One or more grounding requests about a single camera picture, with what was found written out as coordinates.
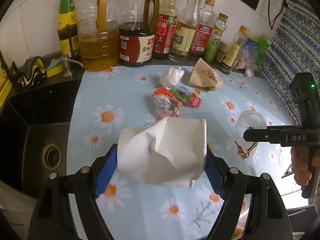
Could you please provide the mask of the person's right hand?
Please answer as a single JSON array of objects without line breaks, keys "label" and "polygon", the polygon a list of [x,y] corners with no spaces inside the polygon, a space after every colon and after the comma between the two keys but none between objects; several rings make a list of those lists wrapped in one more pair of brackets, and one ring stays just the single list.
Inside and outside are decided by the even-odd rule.
[{"label": "person's right hand", "polygon": [[308,164],[298,156],[298,151],[295,147],[291,148],[291,161],[296,183],[300,186],[307,186],[312,174],[308,171]]}]

